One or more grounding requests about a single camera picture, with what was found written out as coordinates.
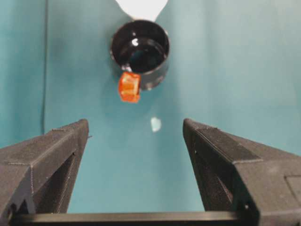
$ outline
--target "white object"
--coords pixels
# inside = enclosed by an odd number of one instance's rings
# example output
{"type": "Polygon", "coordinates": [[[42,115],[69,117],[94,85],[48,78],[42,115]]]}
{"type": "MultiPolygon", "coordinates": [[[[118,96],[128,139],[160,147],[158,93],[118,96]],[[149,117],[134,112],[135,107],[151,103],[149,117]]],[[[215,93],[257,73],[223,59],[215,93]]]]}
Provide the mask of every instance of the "white object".
{"type": "Polygon", "coordinates": [[[121,9],[134,20],[155,21],[168,0],[116,0],[121,9]]]}
{"type": "Polygon", "coordinates": [[[158,132],[162,126],[161,120],[158,119],[157,117],[152,117],[150,120],[150,124],[151,124],[151,129],[154,133],[158,132]]]}

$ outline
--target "black cup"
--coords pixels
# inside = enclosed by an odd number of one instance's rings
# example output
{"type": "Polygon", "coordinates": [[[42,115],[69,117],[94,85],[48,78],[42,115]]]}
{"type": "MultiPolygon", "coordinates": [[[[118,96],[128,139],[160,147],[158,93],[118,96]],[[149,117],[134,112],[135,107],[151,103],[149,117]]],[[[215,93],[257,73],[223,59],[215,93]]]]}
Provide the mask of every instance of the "black cup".
{"type": "Polygon", "coordinates": [[[141,90],[151,90],[163,81],[168,69],[167,32],[151,21],[129,22],[114,34],[110,54],[122,71],[140,75],[141,90]]]}

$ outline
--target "black cylindrical container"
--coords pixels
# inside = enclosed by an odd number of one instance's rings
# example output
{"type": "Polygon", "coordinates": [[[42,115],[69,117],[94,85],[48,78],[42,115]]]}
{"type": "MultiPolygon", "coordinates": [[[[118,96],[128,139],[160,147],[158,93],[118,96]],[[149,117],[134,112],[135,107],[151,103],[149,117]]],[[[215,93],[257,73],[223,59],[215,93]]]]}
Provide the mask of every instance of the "black cylindrical container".
{"type": "Polygon", "coordinates": [[[114,34],[110,54],[121,70],[140,75],[141,90],[151,90],[167,72],[167,32],[151,21],[129,22],[114,34]]]}

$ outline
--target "orange object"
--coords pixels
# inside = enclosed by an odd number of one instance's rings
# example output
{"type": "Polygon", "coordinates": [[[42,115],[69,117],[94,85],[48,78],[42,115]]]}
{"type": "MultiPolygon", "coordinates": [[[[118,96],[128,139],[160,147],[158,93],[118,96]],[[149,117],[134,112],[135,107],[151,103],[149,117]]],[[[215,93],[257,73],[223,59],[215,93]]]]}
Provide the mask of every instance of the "orange object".
{"type": "Polygon", "coordinates": [[[130,103],[138,103],[140,99],[139,84],[140,75],[123,72],[119,80],[119,94],[122,101],[130,103]]]}

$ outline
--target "teal backdrop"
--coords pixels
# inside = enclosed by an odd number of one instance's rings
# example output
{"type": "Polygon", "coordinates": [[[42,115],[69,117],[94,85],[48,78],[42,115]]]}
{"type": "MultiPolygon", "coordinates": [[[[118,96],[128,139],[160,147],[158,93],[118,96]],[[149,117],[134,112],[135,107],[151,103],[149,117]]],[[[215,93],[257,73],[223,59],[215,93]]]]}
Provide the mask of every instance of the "teal backdrop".
{"type": "Polygon", "coordinates": [[[111,36],[130,20],[115,1],[2,1],[0,145],[87,118],[69,212],[203,210],[184,118],[301,154],[300,12],[299,0],[169,0],[168,74],[134,105],[111,69],[111,36]]]}

